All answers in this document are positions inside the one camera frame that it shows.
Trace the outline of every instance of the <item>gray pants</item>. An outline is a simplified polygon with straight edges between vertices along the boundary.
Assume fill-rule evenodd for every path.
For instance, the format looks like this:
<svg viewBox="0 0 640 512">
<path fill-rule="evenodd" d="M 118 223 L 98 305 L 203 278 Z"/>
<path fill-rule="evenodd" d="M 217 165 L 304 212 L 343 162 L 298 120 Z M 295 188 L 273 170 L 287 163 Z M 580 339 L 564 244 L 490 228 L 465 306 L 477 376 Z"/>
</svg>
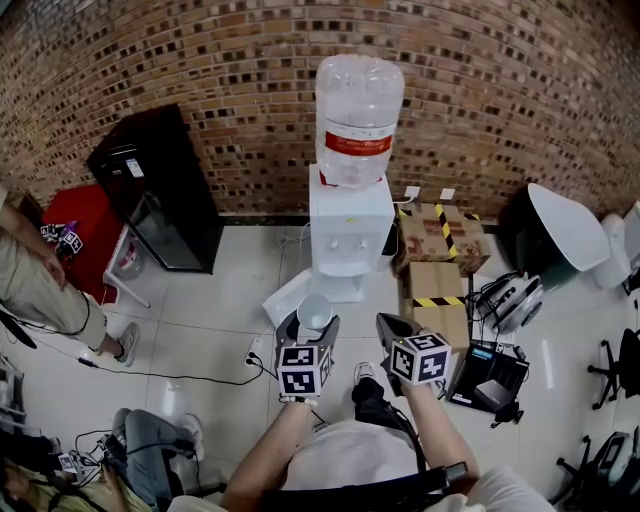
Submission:
<svg viewBox="0 0 640 512">
<path fill-rule="evenodd" d="M 147 411 L 129 409 L 120 409 L 113 420 L 113 434 L 120 438 L 123 433 L 127 454 L 131 455 L 127 455 L 126 462 L 110 459 L 109 463 L 150 507 L 166 509 L 173 495 L 162 452 L 193 455 L 193 436 Z"/>
</svg>

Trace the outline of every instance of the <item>yellow black warning tape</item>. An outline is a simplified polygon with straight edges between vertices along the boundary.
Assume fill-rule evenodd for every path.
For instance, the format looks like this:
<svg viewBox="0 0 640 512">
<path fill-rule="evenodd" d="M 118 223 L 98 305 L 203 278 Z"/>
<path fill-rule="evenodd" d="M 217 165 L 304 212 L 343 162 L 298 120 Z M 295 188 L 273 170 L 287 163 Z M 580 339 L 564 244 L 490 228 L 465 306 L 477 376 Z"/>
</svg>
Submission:
<svg viewBox="0 0 640 512">
<path fill-rule="evenodd" d="M 440 221 L 440 227 L 442 228 L 442 234 L 444 235 L 444 240 L 447 242 L 447 247 L 449 248 L 449 260 L 453 261 L 456 259 L 458 255 L 458 249 L 456 249 L 455 244 L 453 243 L 453 236 L 451 236 L 451 228 L 449 228 L 449 223 L 447 222 L 447 217 L 444 214 L 444 208 L 441 204 L 436 204 L 436 213 L 438 214 L 438 220 Z"/>
<path fill-rule="evenodd" d="M 444 235 L 445 242 L 447 243 L 447 248 L 449 249 L 449 259 L 447 261 L 454 261 L 456 259 L 456 256 L 458 256 L 458 249 L 456 249 L 456 246 L 453 243 L 451 228 L 449 228 L 447 217 L 444 214 L 444 208 L 441 204 L 436 204 L 435 207 L 436 214 L 438 215 L 438 220 L 440 221 L 440 227 L 442 227 L 442 234 Z M 413 217 L 413 212 L 411 210 L 403 210 L 402 208 L 398 208 L 398 215 L 400 217 Z M 480 220 L 480 217 L 475 213 L 465 213 L 464 217 L 468 220 Z"/>
<path fill-rule="evenodd" d="M 413 299 L 413 306 L 418 308 L 464 306 L 464 297 L 431 297 L 430 299 Z"/>
</svg>

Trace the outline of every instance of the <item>white cup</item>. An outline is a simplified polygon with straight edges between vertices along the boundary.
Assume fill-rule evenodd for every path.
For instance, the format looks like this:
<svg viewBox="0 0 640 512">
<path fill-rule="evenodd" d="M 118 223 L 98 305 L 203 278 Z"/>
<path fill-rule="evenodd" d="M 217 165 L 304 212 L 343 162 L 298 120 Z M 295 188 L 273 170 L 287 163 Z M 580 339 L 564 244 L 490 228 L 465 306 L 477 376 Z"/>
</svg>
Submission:
<svg viewBox="0 0 640 512">
<path fill-rule="evenodd" d="M 333 306 L 324 295 L 307 295 L 297 309 L 300 324 L 313 331 L 322 331 L 333 318 Z"/>
</svg>

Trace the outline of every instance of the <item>cardboard box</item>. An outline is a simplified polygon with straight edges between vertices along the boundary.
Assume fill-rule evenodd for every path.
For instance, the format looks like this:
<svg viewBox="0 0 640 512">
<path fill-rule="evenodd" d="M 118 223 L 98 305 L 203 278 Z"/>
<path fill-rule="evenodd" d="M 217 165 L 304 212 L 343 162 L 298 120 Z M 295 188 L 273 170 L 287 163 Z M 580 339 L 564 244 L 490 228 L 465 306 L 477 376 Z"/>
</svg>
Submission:
<svg viewBox="0 0 640 512">
<path fill-rule="evenodd" d="M 455 263 L 409 263 L 402 314 L 441 333 L 453 353 L 469 348 L 467 311 Z"/>
<path fill-rule="evenodd" d="M 470 275 L 491 256 L 478 217 L 463 214 L 456 206 L 409 203 L 399 207 L 398 220 L 398 274 L 412 261 L 447 261 Z"/>
</svg>

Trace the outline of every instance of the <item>red label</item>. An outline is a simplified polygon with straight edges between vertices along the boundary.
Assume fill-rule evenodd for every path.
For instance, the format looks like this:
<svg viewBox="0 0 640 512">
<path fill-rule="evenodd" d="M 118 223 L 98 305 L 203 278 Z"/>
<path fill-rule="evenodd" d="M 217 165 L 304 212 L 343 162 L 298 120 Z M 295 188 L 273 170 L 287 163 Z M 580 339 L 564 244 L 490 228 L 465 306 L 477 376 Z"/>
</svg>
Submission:
<svg viewBox="0 0 640 512">
<path fill-rule="evenodd" d="M 325 145 L 343 155 L 374 156 L 389 151 L 392 140 L 393 135 L 378 140 L 353 140 L 326 132 Z"/>
</svg>

